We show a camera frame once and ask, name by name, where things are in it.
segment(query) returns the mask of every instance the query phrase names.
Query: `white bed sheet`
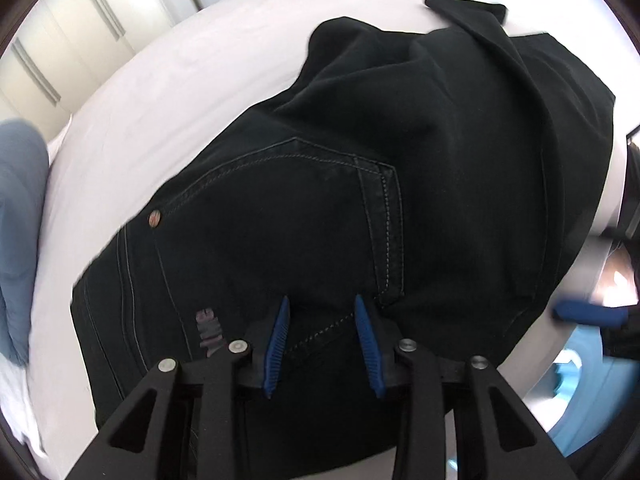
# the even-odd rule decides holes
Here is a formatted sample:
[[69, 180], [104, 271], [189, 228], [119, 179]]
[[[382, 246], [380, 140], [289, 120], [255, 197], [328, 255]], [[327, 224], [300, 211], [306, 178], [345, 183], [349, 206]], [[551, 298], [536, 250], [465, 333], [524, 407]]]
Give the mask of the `white bed sheet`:
[[[74, 116], [52, 165], [34, 292], [29, 388], [51, 480], [64, 478], [96, 433], [86, 369], [69, 311], [84, 268], [156, 189], [247, 107], [293, 83], [324, 20], [351, 16], [385, 30], [446, 23], [423, 0], [223, 0], [182, 22], [116, 72]], [[534, 32], [510, 16], [508, 34]], [[625, 174], [616, 134], [594, 231], [617, 218]], [[602, 263], [606, 249], [599, 248]], [[580, 254], [562, 282], [589, 294], [600, 274]], [[521, 395], [548, 369], [571, 327], [545, 313], [500, 370]], [[451, 431], [449, 421], [449, 441]], [[347, 468], [388, 479], [392, 453]]]

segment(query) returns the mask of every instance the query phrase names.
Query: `black jeans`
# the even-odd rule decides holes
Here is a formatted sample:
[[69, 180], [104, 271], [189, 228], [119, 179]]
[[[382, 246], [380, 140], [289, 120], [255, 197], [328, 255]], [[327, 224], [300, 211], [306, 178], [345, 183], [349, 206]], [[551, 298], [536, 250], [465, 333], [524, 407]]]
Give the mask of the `black jeans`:
[[376, 298], [436, 354], [499, 364], [573, 262], [609, 165], [613, 96], [506, 10], [428, 0], [427, 35], [340, 18], [88, 267], [72, 314], [100, 425], [164, 357], [205, 358], [288, 295], [281, 383], [248, 403], [255, 478], [391, 447], [352, 319]]

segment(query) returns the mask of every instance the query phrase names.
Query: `brand logo patch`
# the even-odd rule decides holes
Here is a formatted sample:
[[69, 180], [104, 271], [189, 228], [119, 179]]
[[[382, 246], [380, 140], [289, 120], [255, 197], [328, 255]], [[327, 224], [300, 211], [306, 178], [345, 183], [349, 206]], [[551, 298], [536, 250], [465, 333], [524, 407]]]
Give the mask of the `brand logo patch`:
[[220, 322], [213, 310], [206, 308], [196, 313], [196, 323], [200, 332], [200, 348], [206, 348], [207, 357], [210, 357], [226, 344]]

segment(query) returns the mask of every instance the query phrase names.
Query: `blue gripper pad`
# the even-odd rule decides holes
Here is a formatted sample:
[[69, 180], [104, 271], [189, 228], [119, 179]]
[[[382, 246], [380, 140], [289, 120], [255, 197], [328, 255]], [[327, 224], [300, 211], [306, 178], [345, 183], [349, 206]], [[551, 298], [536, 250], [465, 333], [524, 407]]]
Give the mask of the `blue gripper pad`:
[[264, 384], [262, 389], [268, 399], [271, 399], [282, 368], [282, 356], [287, 343], [287, 332], [289, 331], [289, 298], [282, 299], [280, 310], [273, 324], [271, 339], [264, 355]]
[[364, 357], [364, 364], [369, 375], [369, 385], [376, 393], [376, 397], [381, 399], [385, 396], [386, 386], [382, 373], [382, 353], [376, 339], [376, 333], [369, 319], [367, 307], [361, 295], [356, 296], [355, 321], [360, 339], [360, 347]]
[[581, 325], [620, 328], [629, 319], [626, 306], [609, 308], [583, 300], [562, 300], [554, 307], [554, 317]]

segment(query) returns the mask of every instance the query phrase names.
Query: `blue object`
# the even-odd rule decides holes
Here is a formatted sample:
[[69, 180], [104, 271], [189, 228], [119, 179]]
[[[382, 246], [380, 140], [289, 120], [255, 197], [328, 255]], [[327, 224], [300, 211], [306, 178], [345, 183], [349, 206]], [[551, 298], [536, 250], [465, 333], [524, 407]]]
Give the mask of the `blue object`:
[[376, 397], [381, 399], [385, 396], [386, 392], [382, 372], [382, 352], [380, 352], [376, 333], [375, 330], [373, 330], [373, 325], [367, 313], [367, 307], [364, 305], [364, 300], [361, 295], [356, 296], [354, 315], [364, 364], [367, 367], [367, 374], [369, 375], [369, 384], [376, 393]]
[[562, 300], [554, 307], [554, 315], [581, 325], [620, 328], [628, 321], [629, 311], [625, 306], [609, 308], [583, 300]]
[[565, 349], [580, 357], [580, 374], [577, 377], [572, 366], [559, 365], [561, 383], [556, 392], [558, 396], [569, 397], [569, 403], [548, 435], [567, 456], [609, 425], [638, 381], [640, 364], [603, 358], [600, 331], [596, 327], [576, 327]]
[[0, 123], [0, 353], [29, 361], [38, 235], [49, 175], [47, 145], [22, 120]]
[[262, 388], [268, 399], [271, 399], [280, 378], [282, 356], [287, 343], [287, 333], [289, 332], [289, 316], [289, 298], [285, 296], [280, 304], [280, 310], [273, 325], [271, 339], [264, 356], [264, 384]]

